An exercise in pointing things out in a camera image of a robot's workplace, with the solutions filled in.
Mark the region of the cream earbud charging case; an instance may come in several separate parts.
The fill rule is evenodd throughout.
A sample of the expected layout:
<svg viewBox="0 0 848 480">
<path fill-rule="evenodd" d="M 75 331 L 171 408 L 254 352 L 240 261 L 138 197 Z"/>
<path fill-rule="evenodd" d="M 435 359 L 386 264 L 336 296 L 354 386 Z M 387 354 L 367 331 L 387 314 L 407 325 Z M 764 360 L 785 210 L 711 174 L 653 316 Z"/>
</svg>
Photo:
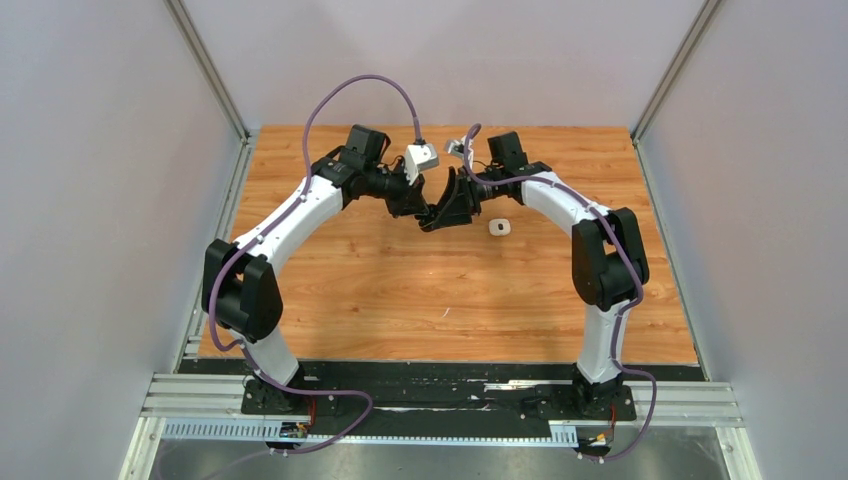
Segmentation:
<svg viewBox="0 0 848 480">
<path fill-rule="evenodd" d="M 512 232 L 511 223 L 507 219 L 492 219 L 488 223 L 489 233 L 494 237 L 507 236 Z"/>
</svg>

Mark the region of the black earbud charging case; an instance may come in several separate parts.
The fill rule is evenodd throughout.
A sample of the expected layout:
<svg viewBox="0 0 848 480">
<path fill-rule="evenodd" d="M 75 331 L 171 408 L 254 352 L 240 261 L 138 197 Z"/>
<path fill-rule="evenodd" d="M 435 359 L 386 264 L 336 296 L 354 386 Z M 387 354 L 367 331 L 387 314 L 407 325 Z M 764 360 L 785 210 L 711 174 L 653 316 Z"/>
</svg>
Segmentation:
<svg viewBox="0 0 848 480">
<path fill-rule="evenodd" d="M 432 232 L 438 229 L 436 214 L 419 215 L 416 219 L 418 220 L 419 228 L 423 232 Z"/>
</svg>

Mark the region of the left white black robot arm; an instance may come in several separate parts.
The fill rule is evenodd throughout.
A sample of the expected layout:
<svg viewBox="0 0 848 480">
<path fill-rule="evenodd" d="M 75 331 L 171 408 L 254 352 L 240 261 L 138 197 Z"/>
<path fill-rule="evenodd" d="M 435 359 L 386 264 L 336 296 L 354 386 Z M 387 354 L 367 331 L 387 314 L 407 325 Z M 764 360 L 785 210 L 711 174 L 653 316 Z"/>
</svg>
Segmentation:
<svg viewBox="0 0 848 480">
<path fill-rule="evenodd" d="M 426 169 L 438 165 L 435 147 L 416 139 L 393 166 L 383 162 L 389 136 L 354 125 L 346 142 L 310 164 L 295 191 L 270 215 L 233 241 L 213 240 L 204 254 L 201 307 L 213 341 L 224 328 L 268 400 L 283 413 L 298 411 L 308 390 L 304 372 L 283 339 L 284 302 L 277 277 L 291 255 L 323 223 L 362 196 L 382 199 L 394 217 L 424 216 Z"/>
</svg>

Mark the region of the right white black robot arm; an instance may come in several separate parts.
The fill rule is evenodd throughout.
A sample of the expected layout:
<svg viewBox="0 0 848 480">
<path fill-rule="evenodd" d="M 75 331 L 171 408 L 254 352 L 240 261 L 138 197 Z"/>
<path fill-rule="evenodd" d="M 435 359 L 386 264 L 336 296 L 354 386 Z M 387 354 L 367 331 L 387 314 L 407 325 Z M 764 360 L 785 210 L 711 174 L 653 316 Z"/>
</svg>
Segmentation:
<svg viewBox="0 0 848 480">
<path fill-rule="evenodd" d="M 623 387 L 619 351 L 631 311 L 643 300 L 650 271 L 635 213 L 610 209 L 566 185 L 542 162 L 531 162 L 515 131 L 488 138 L 491 161 L 474 171 L 473 127 L 446 149 L 462 159 L 449 171 L 439 201 L 422 215 L 424 231 L 466 225 L 483 202 L 508 196 L 564 231 L 571 245 L 571 278 L 585 303 L 583 346 L 576 363 L 571 403 L 596 417 Z"/>
</svg>

